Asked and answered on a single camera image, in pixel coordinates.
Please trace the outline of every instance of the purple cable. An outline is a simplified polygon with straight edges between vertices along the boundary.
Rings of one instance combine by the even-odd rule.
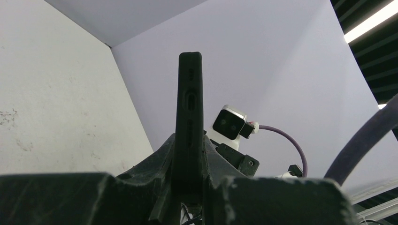
[[[398,94],[354,134],[337,155],[324,178],[331,178],[342,185],[361,159],[397,125]]]
[[[295,141],[292,137],[290,137],[287,133],[283,132],[282,130],[279,130],[278,128],[275,127],[270,127],[270,126],[265,126],[265,125],[260,125],[259,129],[262,130],[270,130],[275,133],[278,133],[284,137],[286,137],[293,145],[296,147],[298,153],[300,154],[301,157],[301,162],[303,163],[303,177],[307,177],[307,172],[308,172],[308,167],[307,167],[307,160],[306,156],[304,155],[303,150],[301,149],[300,145]]]

